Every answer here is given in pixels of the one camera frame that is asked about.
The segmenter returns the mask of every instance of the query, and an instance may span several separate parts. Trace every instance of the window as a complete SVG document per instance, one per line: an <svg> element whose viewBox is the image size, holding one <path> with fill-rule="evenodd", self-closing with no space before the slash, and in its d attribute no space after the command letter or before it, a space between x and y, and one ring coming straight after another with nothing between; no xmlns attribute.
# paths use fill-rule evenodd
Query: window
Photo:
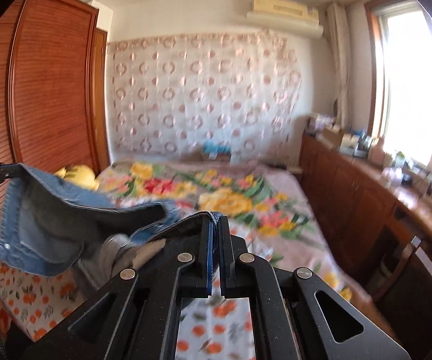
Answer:
<svg viewBox="0 0 432 360"><path fill-rule="evenodd" d="M373 40L370 133L432 171L432 19L415 0L366 4Z"/></svg>

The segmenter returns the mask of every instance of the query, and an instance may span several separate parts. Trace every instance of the floral blanket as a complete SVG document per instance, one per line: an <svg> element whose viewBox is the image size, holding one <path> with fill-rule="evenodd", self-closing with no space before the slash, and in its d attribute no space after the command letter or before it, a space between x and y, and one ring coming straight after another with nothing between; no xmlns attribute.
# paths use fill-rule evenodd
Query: floral blanket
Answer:
<svg viewBox="0 0 432 360"><path fill-rule="evenodd" d="M121 207L169 198L185 216L220 211L229 218L231 234L244 238L250 252L290 271L307 266L351 299L346 276L334 262L299 184L287 172L257 164L118 163L104 170L98 181L99 191ZM224 299L218 275L213 281L212 296L195 299L182 311L176 358L253 358L248 300ZM83 301L71 270L42 278L0 261L3 335L13 320L36 341Z"/></svg>

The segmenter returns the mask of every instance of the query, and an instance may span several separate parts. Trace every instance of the air conditioner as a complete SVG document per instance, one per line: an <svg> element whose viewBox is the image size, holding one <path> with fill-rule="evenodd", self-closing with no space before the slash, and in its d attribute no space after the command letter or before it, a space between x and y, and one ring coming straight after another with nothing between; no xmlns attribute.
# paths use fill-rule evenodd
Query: air conditioner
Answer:
<svg viewBox="0 0 432 360"><path fill-rule="evenodd" d="M318 10L294 1L253 0L246 17L251 23L309 38L321 38L323 32Z"/></svg>

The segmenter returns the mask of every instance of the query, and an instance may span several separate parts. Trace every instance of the silver rivet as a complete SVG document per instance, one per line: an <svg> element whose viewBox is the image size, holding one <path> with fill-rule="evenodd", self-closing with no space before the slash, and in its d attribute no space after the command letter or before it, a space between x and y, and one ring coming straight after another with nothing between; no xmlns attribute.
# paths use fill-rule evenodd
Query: silver rivet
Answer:
<svg viewBox="0 0 432 360"><path fill-rule="evenodd" d="M189 263L193 259L191 253L180 253L178 254L178 261L182 263Z"/></svg>
<svg viewBox="0 0 432 360"><path fill-rule="evenodd" d="M120 273L120 277L121 277L123 280L130 280L130 279L132 279L135 275L136 275L135 270L134 270L134 269L131 269L131 268L123 269L123 270L121 271L121 273Z"/></svg>
<svg viewBox="0 0 432 360"><path fill-rule="evenodd" d="M243 253L241 256L239 256L239 259L243 263L251 263L254 261L254 256L251 253Z"/></svg>
<svg viewBox="0 0 432 360"><path fill-rule="evenodd" d="M301 279L309 279L312 276L312 271L309 268L298 268L296 271L296 275L299 276Z"/></svg>

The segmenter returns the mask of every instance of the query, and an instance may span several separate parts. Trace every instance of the beige curtain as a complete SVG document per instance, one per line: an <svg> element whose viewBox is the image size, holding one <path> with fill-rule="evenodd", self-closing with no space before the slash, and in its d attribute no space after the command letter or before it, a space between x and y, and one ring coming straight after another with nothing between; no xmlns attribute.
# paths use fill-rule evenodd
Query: beige curtain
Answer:
<svg viewBox="0 0 432 360"><path fill-rule="evenodd" d="M337 124L342 128L351 125L351 104L348 88L351 78L351 45L346 9L338 3L328 7L330 45L336 67L336 95L338 99Z"/></svg>

